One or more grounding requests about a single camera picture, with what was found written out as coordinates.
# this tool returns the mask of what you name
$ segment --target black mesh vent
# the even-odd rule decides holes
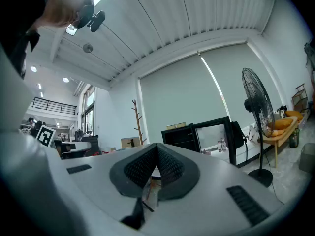
[[[156,148],[153,148],[149,152],[127,164],[124,168],[124,173],[131,181],[139,187],[144,188],[156,167],[156,161]]]
[[[109,177],[119,193],[140,198],[156,166],[162,181],[158,193],[160,201],[183,197],[194,188],[200,177],[196,163],[163,144],[151,144],[118,161],[110,169]]]
[[[268,218],[268,213],[243,189],[243,187],[237,185],[227,188],[227,191],[252,226]]]
[[[166,186],[179,179],[184,171],[182,162],[159,147],[157,167],[161,173],[162,186]]]
[[[77,172],[80,172],[80,171],[88,170],[90,168],[92,168],[90,165],[83,164],[83,165],[67,168],[67,171],[69,172],[69,174],[73,174],[73,173],[77,173]]]

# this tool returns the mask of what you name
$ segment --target window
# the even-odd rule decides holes
[[[94,91],[95,87],[91,86],[83,95],[81,115],[83,132],[92,135],[94,135]]]

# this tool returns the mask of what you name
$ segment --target ceiling beam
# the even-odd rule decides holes
[[[273,0],[273,1],[272,1],[272,6],[270,7],[270,11],[269,11],[269,13],[268,13],[268,18],[266,19],[266,21],[265,21],[265,23],[264,23],[264,25],[263,25],[263,27],[262,27],[262,29],[261,29],[261,33],[263,33],[264,30],[265,30],[265,28],[266,28],[266,25],[267,25],[267,23],[268,23],[268,21],[269,21],[269,18],[270,18],[270,16],[271,16],[271,13],[272,13],[272,9],[273,9],[273,7],[275,6],[275,1],[276,1],[276,0]]]
[[[63,38],[63,34],[65,32],[65,29],[66,28],[60,28],[60,29],[58,29],[56,31],[56,34],[55,34],[55,37],[54,37],[54,40],[53,40],[53,44],[52,44],[51,49],[50,49],[49,60],[50,60],[51,63],[54,62],[54,59],[57,56],[57,51],[59,49],[61,40]]]
[[[90,58],[80,55],[80,53],[74,52],[69,48],[67,49],[61,45],[60,50],[62,50],[62,52],[58,54],[59,58],[70,63],[74,63],[72,60],[76,60],[77,63],[88,67],[89,71],[94,71],[96,75],[100,75],[104,79],[111,80],[112,76],[118,75],[117,72],[115,73],[114,71],[110,70],[107,65],[101,65],[98,62],[93,62]]]
[[[256,36],[257,34],[259,32],[255,29],[222,29],[181,39],[151,53],[127,68],[117,75],[114,80],[111,80],[110,87],[114,87],[135,72],[137,72],[135,75],[138,77],[139,72],[143,74],[146,71],[153,72],[157,68],[160,69],[172,62],[196,54],[197,50],[205,51],[214,47],[244,43],[248,37]]]
[[[32,53],[27,56],[27,60],[32,61],[38,65],[45,66],[49,69],[53,69],[60,73],[66,74],[76,80],[84,81],[85,83],[91,84],[98,88],[108,91],[110,89],[109,82],[90,71],[85,70],[82,67],[75,66],[69,62],[66,62],[60,58],[55,58],[52,64],[49,60],[49,55],[39,49],[35,49]]]

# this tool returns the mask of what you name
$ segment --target water bottle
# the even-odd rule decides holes
[[[222,150],[226,151],[226,143],[225,143],[225,140],[223,139],[223,137],[221,137],[221,146],[222,146]]]
[[[219,153],[222,152],[222,144],[220,143],[220,141],[218,141],[218,150],[219,150]]]

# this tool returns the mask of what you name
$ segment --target yellow pillow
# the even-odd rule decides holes
[[[271,137],[275,137],[275,136],[279,136],[282,135],[284,133],[283,129],[280,130],[274,130],[274,132],[272,132],[272,134],[270,134],[270,130],[267,131],[267,133],[265,133],[266,136],[271,136]]]
[[[290,118],[283,118],[283,119],[276,120],[274,129],[275,130],[286,129],[291,125],[292,122],[293,120]]]
[[[279,136],[279,135],[282,135],[283,133],[284,133],[284,130],[283,130],[283,129],[279,129],[279,130],[278,130],[278,136]]]
[[[303,119],[303,115],[298,112],[298,111],[286,111],[285,113],[287,116],[296,116],[297,117],[297,120],[301,120]]]

